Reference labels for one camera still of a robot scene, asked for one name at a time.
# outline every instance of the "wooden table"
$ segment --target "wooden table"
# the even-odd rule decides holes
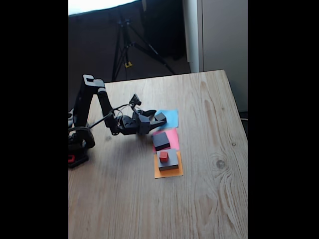
[[[106,90],[114,108],[137,93],[143,110],[178,109],[184,175],[154,178],[151,134],[112,136],[97,125],[90,160],[69,170],[69,238],[247,238],[247,137],[225,72],[106,83]],[[88,122],[101,117],[94,97]]]

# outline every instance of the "white light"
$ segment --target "white light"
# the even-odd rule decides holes
[[[116,7],[136,0],[69,0],[69,15]]]

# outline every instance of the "red part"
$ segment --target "red part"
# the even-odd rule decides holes
[[[159,160],[161,163],[167,163],[168,162],[168,153],[165,151],[160,152]]]
[[[74,163],[75,156],[74,155],[68,155],[68,163]]]

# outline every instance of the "wood knot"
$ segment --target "wood knot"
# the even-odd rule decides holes
[[[216,165],[217,165],[217,168],[222,169],[225,167],[225,162],[223,160],[218,160]]]

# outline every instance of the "small red cube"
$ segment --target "small red cube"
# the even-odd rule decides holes
[[[167,163],[168,162],[168,153],[165,151],[160,152],[159,160],[161,163]]]

